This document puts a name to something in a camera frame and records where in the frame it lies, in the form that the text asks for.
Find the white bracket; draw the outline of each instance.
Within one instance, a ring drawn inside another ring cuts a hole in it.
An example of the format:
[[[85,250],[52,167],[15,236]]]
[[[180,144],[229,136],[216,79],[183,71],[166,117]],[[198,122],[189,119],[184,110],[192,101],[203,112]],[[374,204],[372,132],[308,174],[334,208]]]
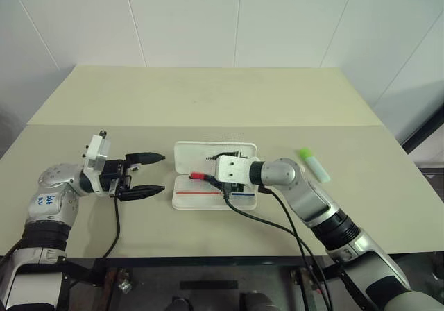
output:
[[[93,135],[85,156],[83,173],[88,177],[94,193],[98,196],[108,196],[108,192],[102,190],[99,176],[105,166],[110,146],[109,140],[100,135]]]

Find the white wall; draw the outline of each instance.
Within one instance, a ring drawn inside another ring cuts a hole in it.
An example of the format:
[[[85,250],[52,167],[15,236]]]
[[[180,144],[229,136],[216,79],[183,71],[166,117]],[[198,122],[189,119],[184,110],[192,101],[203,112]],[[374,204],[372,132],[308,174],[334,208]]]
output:
[[[340,66],[399,141],[444,101],[443,0],[0,0],[0,156],[72,67]]]

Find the green marker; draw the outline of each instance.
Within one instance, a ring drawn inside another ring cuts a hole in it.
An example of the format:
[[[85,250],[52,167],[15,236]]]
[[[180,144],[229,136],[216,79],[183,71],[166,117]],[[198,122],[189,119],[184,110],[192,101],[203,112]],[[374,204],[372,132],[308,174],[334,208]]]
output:
[[[330,176],[320,164],[320,162],[314,157],[313,153],[308,148],[302,148],[299,150],[299,156],[307,163],[311,171],[317,177],[320,183],[327,183],[331,180]]]

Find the black connector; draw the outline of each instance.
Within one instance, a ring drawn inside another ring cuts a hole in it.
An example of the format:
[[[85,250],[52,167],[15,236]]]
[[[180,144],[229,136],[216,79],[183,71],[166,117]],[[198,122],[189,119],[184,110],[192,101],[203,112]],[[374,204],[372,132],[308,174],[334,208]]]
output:
[[[264,194],[272,194],[272,193],[273,193],[272,190],[270,190],[269,188],[266,188],[266,187],[263,186],[263,185],[259,185],[259,188],[257,188],[257,191],[258,191],[259,193],[264,193]]]

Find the red stripe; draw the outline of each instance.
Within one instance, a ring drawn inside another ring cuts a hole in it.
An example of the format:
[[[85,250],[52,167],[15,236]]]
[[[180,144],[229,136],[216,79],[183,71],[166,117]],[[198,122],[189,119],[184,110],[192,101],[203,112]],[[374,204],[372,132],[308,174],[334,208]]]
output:
[[[219,195],[220,192],[176,192],[176,194],[217,194],[217,195]]]

